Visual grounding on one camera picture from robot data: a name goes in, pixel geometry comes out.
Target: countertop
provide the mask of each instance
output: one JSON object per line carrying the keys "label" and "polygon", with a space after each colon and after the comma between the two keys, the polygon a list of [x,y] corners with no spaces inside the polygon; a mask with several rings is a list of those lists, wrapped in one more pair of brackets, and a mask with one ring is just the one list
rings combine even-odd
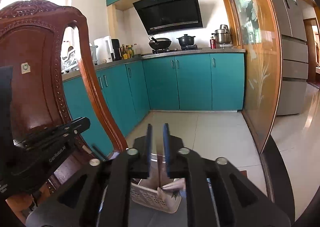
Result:
{"label": "countertop", "polygon": [[[185,54],[196,54],[196,53],[245,53],[245,49],[232,49],[232,48],[224,48],[224,49],[211,49],[211,48],[203,48],[198,50],[178,50],[178,51],[171,51],[171,52],[164,52],[164,53],[157,53],[157,54],[143,54],[143,55],[135,55],[133,58],[114,61],[110,63],[103,63],[99,65],[95,65],[94,69],[96,71],[102,70],[108,67],[113,67],[116,65],[121,65],[125,63],[132,63],[140,60],[157,58],[157,57],[166,57],[166,56],[176,56],[176,55],[185,55]],[[69,72],[67,74],[62,75],[62,81],[71,80],[77,77],[80,77],[80,71]]]}

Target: silver screw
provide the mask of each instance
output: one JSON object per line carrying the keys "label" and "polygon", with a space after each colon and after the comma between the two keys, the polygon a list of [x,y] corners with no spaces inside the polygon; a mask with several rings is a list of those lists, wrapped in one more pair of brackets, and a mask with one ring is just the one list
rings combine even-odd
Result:
{"label": "silver screw", "polygon": [[127,153],[128,153],[129,155],[135,155],[135,154],[138,153],[138,150],[135,149],[135,148],[130,148],[130,149],[127,150]]}
{"label": "silver screw", "polygon": [[178,153],[180,153],[180,154],[189,154],[190,150],[188,148],[186,148],[186,147],[183,147],[183,148],[178,150]]}
{"label": "silver screw", "polygon": [[228,163],[228,160],[226,158],[224,158],[224,157],[219,157],[219,158],[216,159],[216,162],[218,164],[220,164],[220,165],[225,165],[225,164]]}
{"label": "silver screw", "polygon": [[101,161],[100,161],[99,159],[97,159],[97,158],[93,158],[93,159],[91,159],[90,162],[89,162],[89,164],[90,164],[91,166],[97,166],[97,165],[100,165],[100,163],[101,163]]}

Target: gray refrigerator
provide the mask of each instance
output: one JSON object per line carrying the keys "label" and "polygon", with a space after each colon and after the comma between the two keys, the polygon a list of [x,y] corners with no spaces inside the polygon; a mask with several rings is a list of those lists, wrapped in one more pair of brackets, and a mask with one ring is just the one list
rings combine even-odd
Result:
{"label": "gray refrigerator", "polygon": [[303,111],[308,78],[308,47],[297,0],[272,0],[282,37],[282,86],[277,115]]}

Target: range hood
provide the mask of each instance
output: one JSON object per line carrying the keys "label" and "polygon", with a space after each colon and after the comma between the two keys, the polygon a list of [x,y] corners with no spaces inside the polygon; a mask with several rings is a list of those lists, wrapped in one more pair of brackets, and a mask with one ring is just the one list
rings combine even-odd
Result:
{"label": "range hood", "polygon": [[198,0],[140,0],[133,6],[148,35],[203,27]]}

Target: silver handle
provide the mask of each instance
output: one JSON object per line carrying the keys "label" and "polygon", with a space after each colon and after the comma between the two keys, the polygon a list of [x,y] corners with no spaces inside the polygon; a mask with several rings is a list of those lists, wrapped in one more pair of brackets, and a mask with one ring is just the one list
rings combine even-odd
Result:
{"label": "silver handle", "polygon": [[100,87],[101,87],[101,89],[103,89],[103,85],[102,85],[101,77],[99,77],[99,82],[100,82]]}
{"label": "silver handle", "polygon": [[109,87],[108,82],[107,82],[107,77],[105,75],[103,75],[104,78],[104,82],[106,83],[106,87]]}

